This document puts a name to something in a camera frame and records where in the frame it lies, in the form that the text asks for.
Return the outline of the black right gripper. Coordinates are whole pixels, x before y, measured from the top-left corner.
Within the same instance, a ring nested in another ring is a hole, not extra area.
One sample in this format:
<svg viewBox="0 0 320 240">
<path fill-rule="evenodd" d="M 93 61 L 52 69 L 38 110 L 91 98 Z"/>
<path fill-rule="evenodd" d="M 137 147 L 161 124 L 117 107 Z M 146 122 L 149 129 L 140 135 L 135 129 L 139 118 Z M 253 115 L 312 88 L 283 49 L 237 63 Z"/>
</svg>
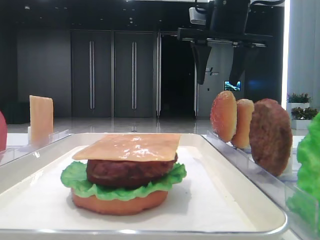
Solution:
<svg viewBox="0 0 320 240">
<path fill-rule="evenodd" d="M 258 55 L 259 48 L 265 47 L 271 35 L 246 33 L 251 6 L 250 0 L 211 0 L 206 8 L 196 3 L 189 8 L 192 24 L 203 25 L 200 29 L 179 27 L 177 39 L 190 41 L 196 67 L 196 82 L 205 81 L 208 58 L 212 47 L 208 42 L 221 42 L 234 46 L 229 82 L 238 82 L 243 72 Z"/>
</svg>

